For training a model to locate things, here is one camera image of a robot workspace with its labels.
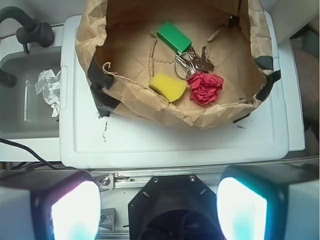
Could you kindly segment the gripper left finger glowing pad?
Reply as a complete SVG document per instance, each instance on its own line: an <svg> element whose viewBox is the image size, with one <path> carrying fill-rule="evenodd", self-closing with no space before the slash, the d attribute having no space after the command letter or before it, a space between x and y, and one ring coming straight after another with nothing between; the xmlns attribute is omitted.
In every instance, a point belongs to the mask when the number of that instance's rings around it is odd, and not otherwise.
<svg viewBox="0 0 320 240"><path fill-rule="evenodd" d="M2 240L94 240L101 195L86 170L0 173Z"/></svg>

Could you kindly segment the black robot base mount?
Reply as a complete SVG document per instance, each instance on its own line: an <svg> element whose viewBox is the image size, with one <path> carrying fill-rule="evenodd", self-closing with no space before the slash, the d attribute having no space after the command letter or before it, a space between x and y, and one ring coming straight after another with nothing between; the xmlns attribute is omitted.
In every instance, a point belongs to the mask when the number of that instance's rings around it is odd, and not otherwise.
<svg viewBox="0 0 320 240"><path fill-rule="evenodd" d="M195 175L154 176L128 203L131 240L223 240L217 195Z"/></svg>

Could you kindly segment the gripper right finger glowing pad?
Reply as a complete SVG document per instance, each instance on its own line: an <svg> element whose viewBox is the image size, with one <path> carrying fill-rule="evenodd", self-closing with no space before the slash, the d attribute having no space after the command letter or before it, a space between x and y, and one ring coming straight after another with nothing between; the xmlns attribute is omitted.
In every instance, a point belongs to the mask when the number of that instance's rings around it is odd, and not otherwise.
<svg viewBox="0 0 320 240"><path fill-rule="evenodd" d="M221 175L217 215L228 240L318 240L315 164L233 164Z"/></svg>

